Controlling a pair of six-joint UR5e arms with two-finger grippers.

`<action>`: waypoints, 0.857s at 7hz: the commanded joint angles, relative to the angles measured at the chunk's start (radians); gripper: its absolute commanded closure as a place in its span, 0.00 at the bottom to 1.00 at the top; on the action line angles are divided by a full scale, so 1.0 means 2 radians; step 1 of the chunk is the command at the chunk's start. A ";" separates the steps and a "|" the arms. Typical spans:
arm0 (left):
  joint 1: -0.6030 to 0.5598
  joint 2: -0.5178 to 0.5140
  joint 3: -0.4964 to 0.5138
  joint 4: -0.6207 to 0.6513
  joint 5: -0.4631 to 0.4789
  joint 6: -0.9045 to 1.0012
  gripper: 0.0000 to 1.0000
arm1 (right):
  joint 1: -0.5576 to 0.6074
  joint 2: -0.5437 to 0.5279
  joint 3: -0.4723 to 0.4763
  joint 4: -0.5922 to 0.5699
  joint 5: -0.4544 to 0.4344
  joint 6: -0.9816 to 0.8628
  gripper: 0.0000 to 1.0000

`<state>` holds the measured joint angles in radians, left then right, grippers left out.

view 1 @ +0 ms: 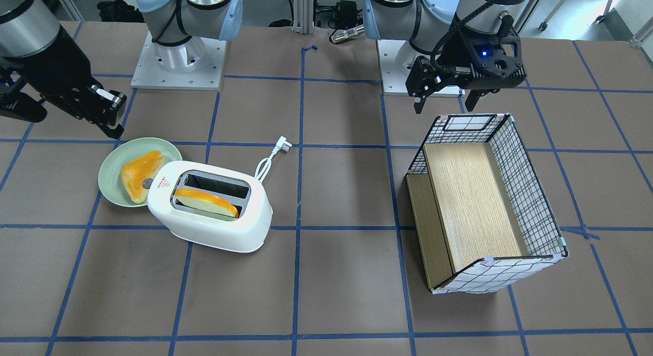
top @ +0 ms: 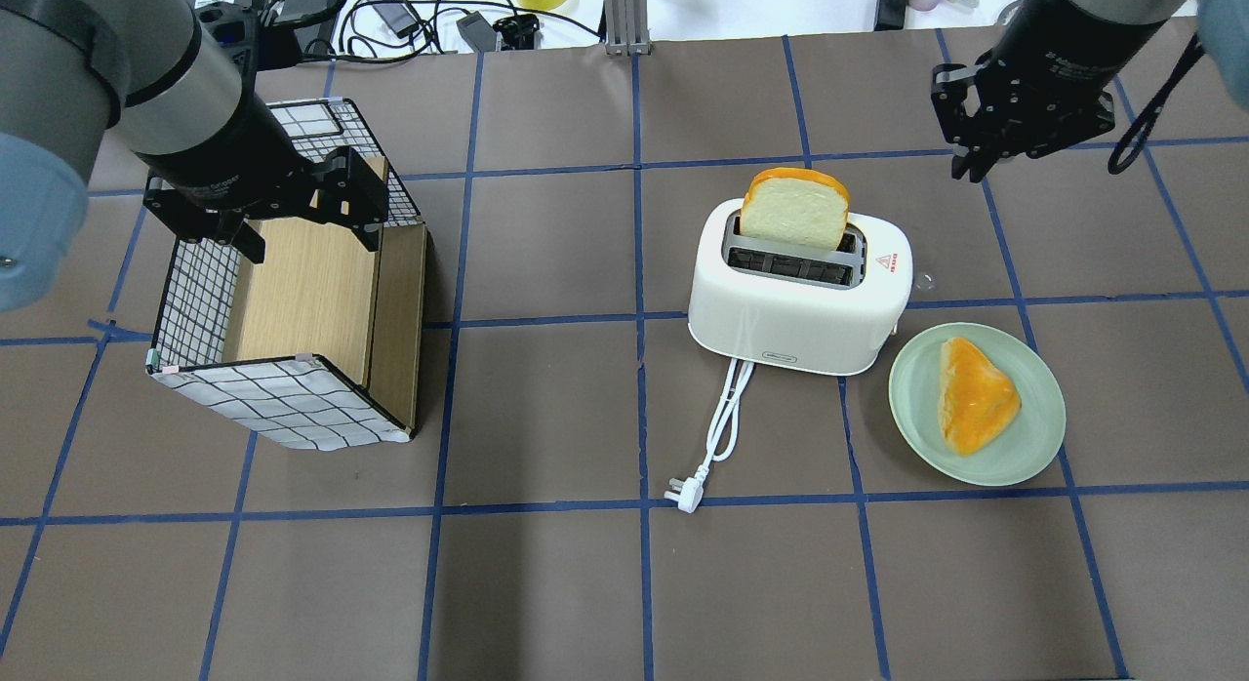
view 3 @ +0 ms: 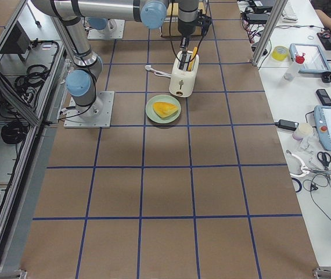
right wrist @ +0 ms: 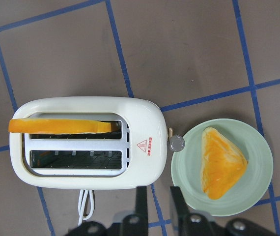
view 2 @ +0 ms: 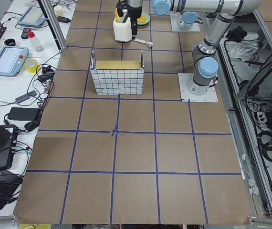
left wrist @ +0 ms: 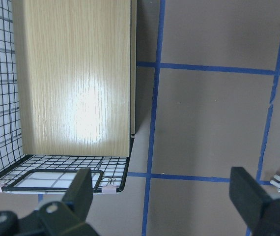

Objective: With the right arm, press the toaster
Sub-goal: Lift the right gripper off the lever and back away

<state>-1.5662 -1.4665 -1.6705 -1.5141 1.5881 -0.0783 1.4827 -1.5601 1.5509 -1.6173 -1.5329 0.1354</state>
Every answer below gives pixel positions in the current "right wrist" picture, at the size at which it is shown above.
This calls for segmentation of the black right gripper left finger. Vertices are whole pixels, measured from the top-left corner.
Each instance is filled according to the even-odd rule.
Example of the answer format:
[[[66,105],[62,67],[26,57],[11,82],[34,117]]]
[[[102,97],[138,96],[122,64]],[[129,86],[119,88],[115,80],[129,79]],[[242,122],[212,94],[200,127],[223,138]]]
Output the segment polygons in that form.
[[[147,187],[136,188],[134,210],[124,210],[116,213],[110,226],[111,236],[147,236],[148,207]]]

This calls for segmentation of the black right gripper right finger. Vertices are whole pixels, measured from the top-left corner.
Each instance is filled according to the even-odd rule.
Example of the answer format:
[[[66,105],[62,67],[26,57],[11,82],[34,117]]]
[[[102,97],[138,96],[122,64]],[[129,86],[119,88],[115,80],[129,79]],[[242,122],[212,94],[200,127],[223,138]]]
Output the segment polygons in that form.
[[[180,187],[170,187],[171,224],[176,236],[212,236],[209,214],[190,211]]]

